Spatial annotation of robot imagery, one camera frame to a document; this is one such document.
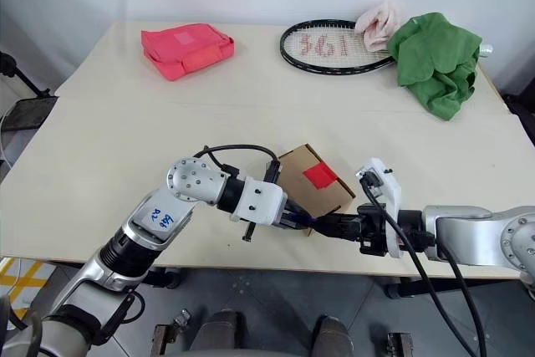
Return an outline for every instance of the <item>black cable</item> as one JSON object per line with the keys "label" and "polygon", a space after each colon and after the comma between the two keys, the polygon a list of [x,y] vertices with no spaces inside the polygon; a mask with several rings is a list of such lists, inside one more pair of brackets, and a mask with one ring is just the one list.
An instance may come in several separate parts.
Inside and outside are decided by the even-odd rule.
{"label": "black cable", "polygon": [[134,294],[140,300],[141,307],[138,313],[134,315],[132,318],[123,319],[121,321],[122,324],[129,324],[131,322],[136,321],[145,312],[145,299],[143,298],[143,296],[137,293],[136,291],[133,291],[132,294]]}
{"label": "black cable", "polygon": [[9,297],[7,294],[0,298],[0,349],[2,349],[8,334]]}
{"label": "black cable", "polygon": [[57,354],[54,354],[51,351],[45,350],[42,347],[39,348],[39,353],[47,355],[48,357],[59,357]]}
{"label": "black cable", "polygon": [[30,339],[30,345],[28,346],[26,357],[37,357],[37,354],[41,349],[43,325],[41,324],[41,318],[39,318],[36,313],[30,314],[30,320],[32,321],[32,338]]}
{"label": "black cable", "polygon": [[[208,146],[208,145],[204,145],[203,150],[207,150],[207,149],[209,149],[209,146]],[[210,156],[211,161],[214,162],[214,164],[215,164],[218,168],[220,168],[220,169],[223,168],[223,164],[220,163],[220,161],[217,160],[217,158],[214,156],[213,153],[208,152],[208,156]]]}
{"label": "black cable", "polygon": [[441,314],[442,318],[444,319],[444,322],[446,322],[446,325],[448,325],[448,328],[450,328],[450,331],[455,335],[459,343],[462,345],[462,347],[466,350],[466,352],[471,357],[477,357],[476,353],[470,348],[468,343],[464,340],[461,333],[459,333],[459,330],[456,328],[456,326],[451,322],[450,317],[448,316],[447,312],[444,310],[444,307],[442,306],[441,301],[438,299],[438,296],[436,295],[435,288],[433,287],[433,283],[431,283],[431,280],[427,276],[427,272],[425,271],[424,267],[422,266],[420,259],[418,258],[418,255],[416,254],[415,249],[412,247],[412,244],[410,244],[409,239],[403,232],[403,229],[397,224],[397,222],[392,218],[389,213],[379,204],[377,201],[377,198],[371,193],[371,191],[368,188],[368,184],[364,179],[360,179],[360,185],[362,186],[362,190],[364,191],[364,194],[368,197],[370,202],[374,204],[375,208],[379,212],[383,214],[386,221],[394,228],[397,235],[401,238],[401,241],[405,244],[405,247],[407,248],[407,252],[410,255],[410,258],[412,259],[412,262],[415,264],[416,269],[418,270],[418,273],[420,274],[422,280],[425,282],[429,289],[429,294],[431,298],[433,299],[433,302],[435,303],[436,308],[438,309],[439,313]]}
{"label": "black cable", "polygon": [[462,277],[461,270],[457,266],[457,262],[454,259],[453,254],[443,242],[440,242],[437,239],[436,246],[438,247],[439,252],[444,254],[444,257],[446,257],[447,261],[450,263],[451,270],[455,274],[459,286],[461,286],[462,294],[465,296],[466,304],[468,304],[468,309],[470,309],[471,317],[474,320],[474,325],[476,326],[477,340],[479,343],[479,355],[481,357],[487,357],[487,345],[485,342],[485,330],[483,329],[482,319],[477,312],[476,305],[474,304],[474,300],[468,291],[468,287],[466,286],[465,279]]}
{"label": "black cable", "polygon": [[15,325],[18,330],[25,330],[28,326],[15,314],[11,304],[9,304],[9,321]]}
{"label": "black cable", "polygon": [[277,156],[272,150],[260,145],[251,145],[251,144],[231,144],[231,145],[219,145],[205,147],[203,150],[197,152],[193,157],[200,158],[205,154],[210,154],[212,152],[218,152],[219,150],[259,150],[271,156],[271,159],[278,161]]}

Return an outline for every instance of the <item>pink bag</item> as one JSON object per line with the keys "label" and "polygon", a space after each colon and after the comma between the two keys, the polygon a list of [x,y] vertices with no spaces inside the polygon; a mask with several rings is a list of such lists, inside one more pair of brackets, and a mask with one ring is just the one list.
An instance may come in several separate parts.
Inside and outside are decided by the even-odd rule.
{"label": "pink bag", "polygon": [[141,31],[141,44],[143,54],[170,81],[234,54],[232,38],[208,24]]}

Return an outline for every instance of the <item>red label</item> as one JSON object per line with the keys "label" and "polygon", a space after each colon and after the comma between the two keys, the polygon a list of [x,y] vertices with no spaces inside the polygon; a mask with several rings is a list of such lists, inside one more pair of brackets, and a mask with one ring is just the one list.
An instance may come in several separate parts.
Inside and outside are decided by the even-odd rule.
{"label": "red label", "polygon": [[318,189],[328,187],[338,179],[336,173],[331,171],[325,162],[319,162],[316,166],[304,171],[303,174]]}

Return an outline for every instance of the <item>pink towel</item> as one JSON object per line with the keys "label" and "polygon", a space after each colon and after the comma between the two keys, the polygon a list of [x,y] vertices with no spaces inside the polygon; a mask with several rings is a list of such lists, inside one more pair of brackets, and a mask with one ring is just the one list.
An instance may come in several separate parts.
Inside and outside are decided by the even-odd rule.
{"label": "pink towel", "polygon": [[359,17],[354,26],[364,33],[364,46],[369,52],[386,49],[389,39],[400,27],[398,10],[392,2],[383,1]]}
{"label": "pink towel", "polygon": [[172,81],[234,54],[234,41],[208,24],[141,31],[143,54]]}

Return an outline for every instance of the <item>tennis racket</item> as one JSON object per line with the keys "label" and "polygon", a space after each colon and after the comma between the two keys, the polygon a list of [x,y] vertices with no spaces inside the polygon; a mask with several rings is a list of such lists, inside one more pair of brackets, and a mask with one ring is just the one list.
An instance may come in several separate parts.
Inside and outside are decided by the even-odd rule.
{"label": "tennis racket", "polygon": [[368,52],[354,22],[312,20],[286,30],[280,42],[284,60],[316,74],[360,74],[394,61],[388,51]]}

